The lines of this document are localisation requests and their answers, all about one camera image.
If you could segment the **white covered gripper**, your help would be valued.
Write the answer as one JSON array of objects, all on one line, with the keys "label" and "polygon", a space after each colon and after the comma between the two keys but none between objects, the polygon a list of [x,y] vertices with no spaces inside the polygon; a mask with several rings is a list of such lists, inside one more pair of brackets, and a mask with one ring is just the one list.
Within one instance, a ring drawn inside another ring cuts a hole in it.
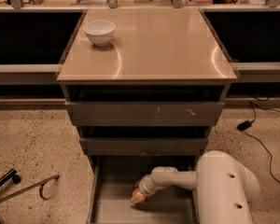
[{"label": "white covered gripper", "polygon": [[139,193],[132,196],[131,202],[133,204],[143,203],[147,197],[152,196],[156,193],[156,186],[152,180],[151,175],[145,175],[140,179],[138,183]]}]

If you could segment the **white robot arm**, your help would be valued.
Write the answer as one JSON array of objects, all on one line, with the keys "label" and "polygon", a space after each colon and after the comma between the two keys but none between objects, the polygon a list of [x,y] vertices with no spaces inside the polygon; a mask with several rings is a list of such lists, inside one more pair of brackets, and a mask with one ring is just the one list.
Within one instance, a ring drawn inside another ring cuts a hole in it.
[{"label": "white robot arm", "polygon": [[131,202],[142,203],[171,186],[196,192],[200,224],[254,224],[248,204],[259,197],[259,181],[243,164],[224,152],[204,153],[193,171],[154,168],[139,180]]}]

